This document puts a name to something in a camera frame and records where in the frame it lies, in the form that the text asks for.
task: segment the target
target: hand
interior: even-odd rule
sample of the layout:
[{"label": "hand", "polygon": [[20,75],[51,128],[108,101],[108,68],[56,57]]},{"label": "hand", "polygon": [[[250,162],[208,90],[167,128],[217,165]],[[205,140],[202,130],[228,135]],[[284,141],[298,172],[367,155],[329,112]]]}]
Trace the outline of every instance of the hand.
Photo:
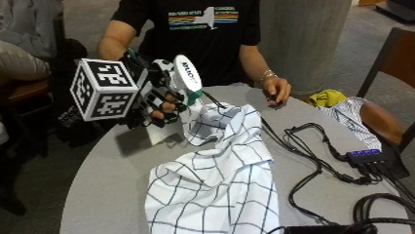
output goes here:
[{"label": "hand", "polygon": [[269,93],[269,105],[276,106],[286,103],[290,94],[290,84],[286,79],[277,76],[266,78],[262,83],[262,89]]}]

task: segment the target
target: bracelet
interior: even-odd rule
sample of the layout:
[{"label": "bracelet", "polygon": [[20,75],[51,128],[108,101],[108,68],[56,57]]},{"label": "bracelet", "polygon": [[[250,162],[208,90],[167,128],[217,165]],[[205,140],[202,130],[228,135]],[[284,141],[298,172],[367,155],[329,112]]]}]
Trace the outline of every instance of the bracelet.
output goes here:
[{"label": "bracelet", "polygon": [[261,85],[264,85],[265,80],[266,80],[270,76],[278,77],[273,70],[268,70],[266,72],[264,72],[264,74],[262,74],[262,76],[261,76],[261,79],[260,79]]}]

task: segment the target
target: wrist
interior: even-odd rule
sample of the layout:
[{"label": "wrist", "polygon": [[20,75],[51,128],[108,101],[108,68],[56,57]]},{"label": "wrist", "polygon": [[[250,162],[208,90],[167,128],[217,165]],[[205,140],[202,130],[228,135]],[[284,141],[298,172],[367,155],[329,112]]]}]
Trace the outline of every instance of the wrist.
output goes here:
[{"label": "wrist", "polygon": [[260,79],[260,84],[264,86],[264,83],[266,82],[266,80],[272,79],[272,78],[280,78],[278,75],[274,73],[273,70],[266,70],[261,76]]}]

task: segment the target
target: checkered cloth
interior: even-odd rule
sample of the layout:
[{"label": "checkered cloth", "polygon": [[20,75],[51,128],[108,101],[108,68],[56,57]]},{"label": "checkered cloth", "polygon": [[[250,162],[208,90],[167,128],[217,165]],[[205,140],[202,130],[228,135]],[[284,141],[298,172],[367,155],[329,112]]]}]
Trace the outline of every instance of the checkered cloth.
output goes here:
[{"label": "checkered cloth", "polygon": [[280,226],[278,194],[250,106],[210,104],[190,118],[186,138],[216,148],[184,154],[151,172],[145,212],[153,234],[268,233]]}]

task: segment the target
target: t-shirt graphic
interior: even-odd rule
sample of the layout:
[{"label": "t-shirt graphic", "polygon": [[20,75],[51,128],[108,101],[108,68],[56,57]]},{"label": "t-shirt graphic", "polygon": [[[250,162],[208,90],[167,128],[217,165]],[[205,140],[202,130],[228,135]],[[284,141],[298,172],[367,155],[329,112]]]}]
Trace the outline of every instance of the t-shirt graphic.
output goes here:
[{"label": "t-shirt graphic", "polygon": [[169,12],[169,26],[171,30],[216,29],[222,23],[237,23],[237,18],[234,7],[208,7],[204,12]]},{"label": "t-shirt graphic", "polygon": [[204,16],[196,17],[196,20],[193,23],[194,24],[208,23],[208,25],[210,26],[210,29],[216,29],[216,27],[213,26],[214,22],[216,22],[216,8],[209,7],[204,12]]}]

